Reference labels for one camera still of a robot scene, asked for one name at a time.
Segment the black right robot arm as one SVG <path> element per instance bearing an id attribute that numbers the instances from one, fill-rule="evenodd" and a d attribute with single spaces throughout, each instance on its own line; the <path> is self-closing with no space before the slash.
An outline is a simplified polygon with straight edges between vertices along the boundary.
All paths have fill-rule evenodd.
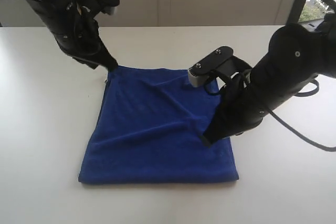
<path id="1" fill-rule="evenodd" d="M 268 52 L 250 66 L 229 47 L 213 51 L 201 61 L 202 73 L 220 77 L 220 103 L 202 135 L 212 145 L 257 127 L 267 115 L 322 74 L 335 77 L 335 15 L 327 14 L 314 30 L 285 25 L 271 37 Z"/>

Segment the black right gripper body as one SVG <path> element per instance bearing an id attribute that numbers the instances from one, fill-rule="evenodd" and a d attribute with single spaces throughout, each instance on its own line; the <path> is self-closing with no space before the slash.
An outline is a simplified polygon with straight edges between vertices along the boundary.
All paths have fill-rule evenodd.
<path id="1" fill-rule="evenodd" d="M 268 114 L 270 93 L 252 83 L 247 74 L 237 74 L 220 94 L 220 105 L 235 118 L 236 134 L 255 128 Z"/>

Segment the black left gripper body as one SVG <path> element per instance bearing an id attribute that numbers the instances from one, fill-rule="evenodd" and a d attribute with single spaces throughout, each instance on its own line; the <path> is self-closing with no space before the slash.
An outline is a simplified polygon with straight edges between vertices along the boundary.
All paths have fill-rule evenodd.
<path id="1" fill-rule="evenodd" d="M 97 23 L 75 0 L 60 7 L 41 0 L 26 2 L 52 33 L 63 53 L 82 64 L 102 64 Z"/>

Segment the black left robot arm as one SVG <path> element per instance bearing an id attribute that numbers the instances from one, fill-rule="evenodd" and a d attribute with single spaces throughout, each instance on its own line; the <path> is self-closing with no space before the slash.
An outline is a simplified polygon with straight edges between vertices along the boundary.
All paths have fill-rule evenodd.
<path id="1" fill-rule="evenodd" d="M 52 33 L 60 50 L 91 69 L 113 71 L 117 61 L 99 35 L 95 17 L 112 15 L 120 0 L 25 0 Z"/>

